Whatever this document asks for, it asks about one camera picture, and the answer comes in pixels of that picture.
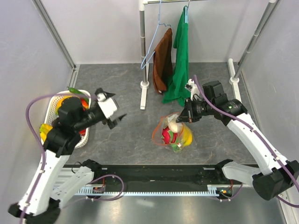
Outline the red dragon fruit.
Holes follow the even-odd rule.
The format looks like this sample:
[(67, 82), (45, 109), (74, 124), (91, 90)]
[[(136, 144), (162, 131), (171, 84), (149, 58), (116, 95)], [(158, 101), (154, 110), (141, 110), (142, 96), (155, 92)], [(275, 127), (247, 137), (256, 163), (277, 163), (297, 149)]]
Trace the red dragon fruit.
[(168, 126), (162, 130), (162, 140), (164, 144), (170, 146), (174, 152), (182, 150), (182, 144), (178, 133), (173, 133)]

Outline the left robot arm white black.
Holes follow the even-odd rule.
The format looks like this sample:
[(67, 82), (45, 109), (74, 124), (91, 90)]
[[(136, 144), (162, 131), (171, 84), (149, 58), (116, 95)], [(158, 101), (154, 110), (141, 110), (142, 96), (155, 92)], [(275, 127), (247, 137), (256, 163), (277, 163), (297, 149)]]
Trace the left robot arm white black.
[(113, 98), (114, 94), (102, 88), (98, 88), (95, 96), (90, 98), (90, 108), (82, 105), (81, 100), (85, 94), (65, 93), (64, 95), (66, 97), (57, 108), (58, 120), (53, 126), (41, 125), (41, 136), (36, 134), (31, 125), (29, 110), (44, 96), (32, 100), (26, 108), (27, 123), (41, 148), (42, 156), (23, 198), (10, 205), (8, 209), (11, 215), (19, 218), (21, 224), (55, 223), (61, 209), (77, 191), (87, 184), (99, 183), (108, 177), (103, 174), (99, 163), (88, 159), (60, 187), (54, 187), (61, 169), (81, 140), (80, 132), (99, 122), (113, 129), (123, 118), (119, 116), (111, 120), (119, 106)]

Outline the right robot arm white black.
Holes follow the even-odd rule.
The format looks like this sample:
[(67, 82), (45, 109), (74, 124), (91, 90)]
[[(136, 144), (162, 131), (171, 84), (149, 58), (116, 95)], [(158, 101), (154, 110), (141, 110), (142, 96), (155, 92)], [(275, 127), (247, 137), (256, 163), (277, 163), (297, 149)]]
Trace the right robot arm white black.
[(266, 139), (241, 101), (228, 100), (219, 81), (200, 87), (192, 78), (185, 88), (191, 96), (185, 100), (184, 109), (176, 122), (194, 123), (204, 116), (214, 116), (238, 137), (257, 163), (256, 168), (238, 164), (231, 159), (218, 163), (214, 171), (218, 183), (223, 184), (230, 179), (247, 184), (266, 201), (292, 186), (299, 186), (298, 161), (287, 159)]

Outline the white radish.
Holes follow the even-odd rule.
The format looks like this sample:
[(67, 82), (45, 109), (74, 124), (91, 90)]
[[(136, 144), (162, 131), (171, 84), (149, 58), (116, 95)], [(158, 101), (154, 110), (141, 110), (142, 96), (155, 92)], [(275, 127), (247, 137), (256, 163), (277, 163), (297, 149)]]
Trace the white radish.
[(182, 123), (177, 123), (176, 120), (178, 118), (177, 114), (173, 114), (169, 117), (167, 117), (167, 126), (173, 133), (179, 133), (181, 132), (183, 128)]

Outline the clear zip top bag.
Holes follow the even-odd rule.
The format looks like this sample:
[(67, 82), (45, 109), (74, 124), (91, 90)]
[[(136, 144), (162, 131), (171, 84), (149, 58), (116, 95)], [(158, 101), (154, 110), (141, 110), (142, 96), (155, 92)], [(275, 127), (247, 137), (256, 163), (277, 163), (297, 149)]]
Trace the clear zip top bag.
[(176, 122), (178, 116), (178, 112), (162, 116), (152, 134), (154, 144), (171, 149), (175, 153), (194, 143), (191, 129), (185, 123)]

